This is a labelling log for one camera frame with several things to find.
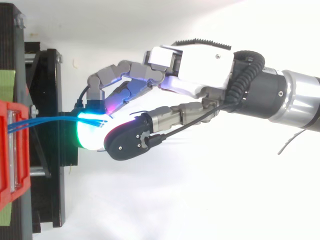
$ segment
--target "black connector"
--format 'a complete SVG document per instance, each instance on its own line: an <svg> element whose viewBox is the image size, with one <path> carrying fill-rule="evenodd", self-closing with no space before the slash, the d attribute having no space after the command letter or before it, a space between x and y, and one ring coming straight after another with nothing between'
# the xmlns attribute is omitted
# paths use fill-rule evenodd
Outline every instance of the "black connector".
<svg viewBox="0 0 320 240"><path fill-rule="evenodd" d="M150 148L153 148L159 144L161 144L164 140L166 140L165 134L156 134L153 136L149 136L145 138L146 145Z"/></svg>
<svg viewBox="0 0 320 240"><path fill-rule="evenodd" d="M152 120L145 115L138 116L111 130L104 139L104 149L114 160L132 159L150 149L147 136L152 132Z"/></svg>

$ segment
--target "black metal frame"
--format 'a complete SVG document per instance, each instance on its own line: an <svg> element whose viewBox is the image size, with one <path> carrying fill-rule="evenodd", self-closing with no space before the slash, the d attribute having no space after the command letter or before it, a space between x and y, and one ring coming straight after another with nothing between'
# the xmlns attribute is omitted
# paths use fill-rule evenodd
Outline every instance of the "black metal frame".
<svg viewBox="0 0 320 240"><path fill-rule="evenodd" d="M24 30L15 22L20 13L11 3L0 3L0 70L15 71L13 101L35 105L39 117L72 115L62 112L58 51L40 51L40 43L24 44ZM36 56L26 64L25 50L31 49ZM50 122L29 133L30 165L42 166L45 176L32 177L31 188L12 202L11 223L0 227L1 240L32 240L32 233L41 232L40 223L52 222L56 228L66 220L63 167L78 164L76 125Z"/></svg>
<svg viewBox="0 0 320 240"><path fill-rule="evenodd" d="M25 43L30 51L34 43ZM27 85L38 117L70 115L62 112L61 70L56 49L34 49L32 64L26 64ZM78 164L78 148L70 141L76 136L75 123L53 121L30 130L30 165L42 166L45 176L31 178L32 228L40 233L40 223L61 227L65 216L64 166Z"/></svg>
<svg viewBox="0 0 320 240"><path fill-rule="evenodd" d="M0 69L14 70L14 101L28 106L24 60L24 30L16 25L21 12L10 3L0 3ZM11 223L0 227L1 240L32 240L31 192L12 202Z"/></svg>

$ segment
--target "blue wire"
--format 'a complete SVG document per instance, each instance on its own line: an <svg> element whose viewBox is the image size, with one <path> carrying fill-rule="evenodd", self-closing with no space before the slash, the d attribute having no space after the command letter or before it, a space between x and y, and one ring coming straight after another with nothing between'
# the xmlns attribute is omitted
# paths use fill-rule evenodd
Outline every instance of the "blue wire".
<svg viewBox="0 0 320 240"><path fill-rule="evenodd" d="M16 129L11 129L11 130L8 131L8 134L12 134L12 133L15 133L17 131L20 131L20 130L23 130L23 129L27 129L27 128L31 128L31 127L37 126L39 124L44 124L44 123L47 123L47 121L36 122L36 123L28 124L26 126L18 127ZM92 125L92 126L97 127L97 128L99 128L101 126L101 123L94 123L94 122L82 122L82 123L89 124L89 125Z"/></svg>
<svg viewBox="0 0 320 240"><path fill-rule="evenodd" d="M19 122L15 122L8 125L8 134L15 133L17 131L34 127L39 124L52 122L52 121L58 121L58 120L65 120L65 121L74 121L74 122L82 122L85 124L89 124L95 127L101 127L105 121L100 119L85 119L85 118L79 118L79 117L68 117L68 116L59 116L59 117L38 117L37 119L28 119L23 120Z"/></svg>
<svg viewBox="0 0 320 240"><path fill-rule="evenodd" d="M98 122L98 123L103 123L105 121L101 119L86 119L86 118L79 118L79 117L74 117L74 116L51 116L51 117L38 117L34 119L27 119L27 120L22 120L19 122L14 122L12 124L9 124L8 127L15 128L21 125L29 124L29 123L36 123L36 122L50 122L50 121L57 121L57 120L65 120L65 121L86 121L86 122Z"/></svg>

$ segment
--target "robotic hand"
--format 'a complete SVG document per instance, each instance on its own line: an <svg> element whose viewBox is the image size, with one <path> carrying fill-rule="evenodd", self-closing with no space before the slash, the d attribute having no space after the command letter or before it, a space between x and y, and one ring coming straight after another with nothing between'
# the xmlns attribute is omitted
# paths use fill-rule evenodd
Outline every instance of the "robotic hand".
<svg viewBox="0 0 320 240"><path fill-rule="evenodd" d="M122 77L131 81L105 98L102 89ZM104 147L115 160L131 159L192 125L208 123L219 110L320 132L320 78L265 67L259 53L232 53L230 46L212 41L194 39L154 47L146 52L143 64L123 60L91 75L87 83L86 108L108 115L153 87L202 98L159 107L114 128ZM154 134L173 125L183 126Z"/></svg>

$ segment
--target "white wall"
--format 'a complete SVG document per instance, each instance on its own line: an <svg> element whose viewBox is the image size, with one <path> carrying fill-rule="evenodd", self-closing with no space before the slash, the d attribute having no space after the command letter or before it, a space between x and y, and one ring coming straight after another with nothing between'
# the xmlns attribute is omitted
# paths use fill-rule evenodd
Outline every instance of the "white wall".
<svg viewBox="0 0 320 240"><path fill-rule="evenodd" d="M26 40L63 54L64 111L95 71L195 37L320 76L315 0L14 2L28 18ZM123 111L191 101L154 90ZM128 161L80 149L78 166L65 173L66 223L43 224L35 239L318 240L320 135L305 132L277 155L297 131L222 112Z"/></svg>

